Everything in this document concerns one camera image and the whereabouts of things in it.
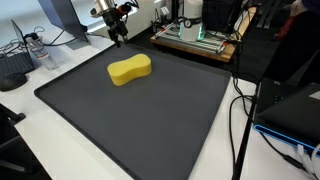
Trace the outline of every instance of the white table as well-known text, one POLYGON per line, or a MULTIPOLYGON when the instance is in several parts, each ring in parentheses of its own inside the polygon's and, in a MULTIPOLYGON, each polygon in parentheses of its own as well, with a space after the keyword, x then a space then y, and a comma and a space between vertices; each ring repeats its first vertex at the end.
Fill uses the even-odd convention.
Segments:
MULTIPOLYGON (((60 68, 48 71, 43 66, 28 74, 29 81, 22 87, 0 93, 1 103, 27 118, 15 127, 36 155, 52 179, 132 179, 116 163, 85 138, 78 130, 36 98, 33 91, 59 75, 89 59, 113 43, 100 37, 89 37, 91 45, 72 50, 67 46, 47 48, 60 68)), ((239 81, 244 94, 252 95, 256 86, 239 81)), ((238 96, 231 81, 213 122, 190 179, 231 179, 232 155, 228 135, 228 111, 231 101, 238 96)), ((238 152, 247 117, 241 101, 234 104, 232 129, 235 150, 238 152)))
MULTIPOLYGON (((300 161, 296 148, 266 136, 272 145, 280 152, 290 155, 300 161)), ((241 180, 311 180, 304 171, 297 169, 276 153, 266 143, 262 136, 253 128, 251 129, 241 180)))

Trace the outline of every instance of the computer monitor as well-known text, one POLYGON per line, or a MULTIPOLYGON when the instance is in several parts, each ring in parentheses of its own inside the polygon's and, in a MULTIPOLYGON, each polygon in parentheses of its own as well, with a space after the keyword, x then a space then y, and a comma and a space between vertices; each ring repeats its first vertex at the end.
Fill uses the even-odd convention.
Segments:
POLYGON ((202 20, 206 30, 232 34, 244 0, 203 0, 202 20))
POLYGON ((88 42, 70 0, 38 0, 51 24, 88 42))

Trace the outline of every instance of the bottle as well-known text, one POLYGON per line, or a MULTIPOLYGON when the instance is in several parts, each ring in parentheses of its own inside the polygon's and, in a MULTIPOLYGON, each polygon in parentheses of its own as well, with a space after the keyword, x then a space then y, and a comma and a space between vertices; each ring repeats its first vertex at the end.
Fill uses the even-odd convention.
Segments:
POLYGON ((37 59, 48 70, 54 70, 59 67, 58 63, 50 56, 47 50, 44 48, 41 38, 36 36, 30 36, 25 39, 27 41, 28 49, 37 57, 37 59))

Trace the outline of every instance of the white cable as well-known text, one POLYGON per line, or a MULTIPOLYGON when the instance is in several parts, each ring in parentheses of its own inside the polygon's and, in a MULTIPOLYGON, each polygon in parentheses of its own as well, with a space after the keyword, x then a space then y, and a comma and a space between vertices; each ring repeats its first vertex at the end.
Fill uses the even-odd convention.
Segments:
POLYGON ((302 145, 298 144, 298 154, 300 156, 300 160, 301 163, 303 164, 303 166, 306 168, 306 170, 308 171, 308 173, 316 179, 316 177, 314 176, 314 169, 313 169, 313 165, 311 162, 311 159, 309 156, 307 156, 304 153, 304 148, 302 145))
POLYGON ((312 156, 311 156, 314 173, 318 179, 320 178, 320 167, 319 167, 319 163, 317 164, 316 161, 319 162, 319 159, 317 159, 318 158, 317 153, 319 150, 320 150, 320 144, 313 150, 312 156))

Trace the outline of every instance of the wooden board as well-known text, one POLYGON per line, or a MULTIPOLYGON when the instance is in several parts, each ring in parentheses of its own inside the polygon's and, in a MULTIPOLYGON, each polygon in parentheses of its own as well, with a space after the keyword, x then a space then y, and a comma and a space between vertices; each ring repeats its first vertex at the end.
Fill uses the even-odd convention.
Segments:
MULTIPOLYGON (((248 29, 250 22, 254 16, 254 14, 256 13, 256 11, 257 11, 257 8, 255 8, 255 7, 250 8, 249 9, 249 16, 246 16, 243 19, 243 21, 241 22, 240 27, 239 27, 239 33, 241 34, 241 36, 243 36, 244 33, 246 32, 246 30, 248 29)), ((217 55, 215 53, 208 53, 206 51, 190 48, 187 46, 183 46, 181 44, 170 43, 168 41, 161 41, 161 40, 156 39, 155 36, 151 37, 150 41, 154 44, 178 49, 181 51, 186 51, 186 52, 189 52, 192 54, 197 54, 200 56, 204 56, 204 57, 207 57, 210 59, 215 59, 215 60, 223 61, 223 62, 229 62, 235 52, 235 47, 233 45, 226 46, 225 50, 221 53, 221 55, 217 55)))

